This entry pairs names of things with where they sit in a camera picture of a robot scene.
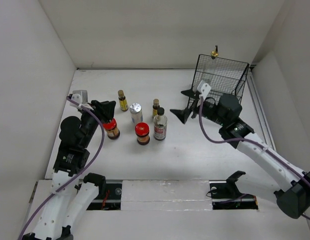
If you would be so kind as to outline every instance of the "bottle label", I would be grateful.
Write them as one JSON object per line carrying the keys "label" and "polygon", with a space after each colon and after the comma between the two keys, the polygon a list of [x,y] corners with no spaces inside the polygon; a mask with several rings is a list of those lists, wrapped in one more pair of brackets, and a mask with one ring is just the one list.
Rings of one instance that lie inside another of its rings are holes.
{"label": "bottle label", "polygon": [[166,126],[155,126],[154,137],[155,139],[162,140],[166,137],[167,125]]}
{"label": "bottle label", "polygon": [[153,109],[153,118],[157,115],[157,109]]}
{"label": "bottle label", "polygon": [[128,104],[127,104],[127,100],[119,100],[119,104],[120,104],[120,109],[122,109],[123,111],[126,111],[128,109]]}

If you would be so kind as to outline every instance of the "brown bottle cap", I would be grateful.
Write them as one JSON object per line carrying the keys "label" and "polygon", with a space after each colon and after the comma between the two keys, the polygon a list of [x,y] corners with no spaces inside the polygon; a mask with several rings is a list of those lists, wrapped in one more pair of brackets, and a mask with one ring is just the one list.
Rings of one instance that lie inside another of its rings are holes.
{"label": "brown bottle cap", "polygon": [[123,90],[119,90],[118,91],[118,96],[119,97],[124,97],[125,95],[124,95],[124,91]]}
{"label": "brown bottle cap", "polygon": [[154,103],[155,106],[157,106],[157,105],[159,105],[159,100],[155,98],[153,103]]}

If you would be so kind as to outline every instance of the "red lid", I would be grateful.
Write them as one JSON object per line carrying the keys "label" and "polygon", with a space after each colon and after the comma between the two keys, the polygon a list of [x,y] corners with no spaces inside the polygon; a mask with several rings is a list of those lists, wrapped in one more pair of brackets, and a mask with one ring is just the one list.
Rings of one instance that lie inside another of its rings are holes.
{"label": "red lid", "polygon": [[114,127],[116,127],[116,120],[113,118],[113,120],[110,122],[110,123],[104,123],[103,124],[103,127],[106,129],[106,130],[111,130],[113,129]]}
{"label": "red lid", "polygon": [[135,132],[139,136],[145,136],[145,135],[149,134],[148,124],[145,122],[140,122],[139,124],[136,125]]}

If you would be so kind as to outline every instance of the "small brown bottle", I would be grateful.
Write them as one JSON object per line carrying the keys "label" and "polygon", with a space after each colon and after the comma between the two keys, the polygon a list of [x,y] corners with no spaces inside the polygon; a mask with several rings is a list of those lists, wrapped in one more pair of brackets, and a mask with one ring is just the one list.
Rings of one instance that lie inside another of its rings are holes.
{"label": "small brown bottle", "polygon": [[153,118],[157,115],[157,110],[159,107],[159,100],[155,98],[153,101]]}
{"label": "small brown bottle", "polygon": [[126,100],[126,97],[125,97],[123,90],[118,91],[118,99],[119,99],[120,109],[124,112],[127,111],[128,110],[128,104],[127,104],[127,100]]}

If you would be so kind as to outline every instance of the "black bottle cap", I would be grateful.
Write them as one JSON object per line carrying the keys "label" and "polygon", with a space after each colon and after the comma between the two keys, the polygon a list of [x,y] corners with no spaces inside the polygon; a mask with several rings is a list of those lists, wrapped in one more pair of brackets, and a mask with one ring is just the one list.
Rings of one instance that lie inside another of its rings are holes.
{"label": "black bottle cap", "polygon": [[159,116],[162,116],[164,113],[165,113],[165,110],[164,110],[163,107],[160,107],[160,108],[157,109],[157,114],[158,114]]}

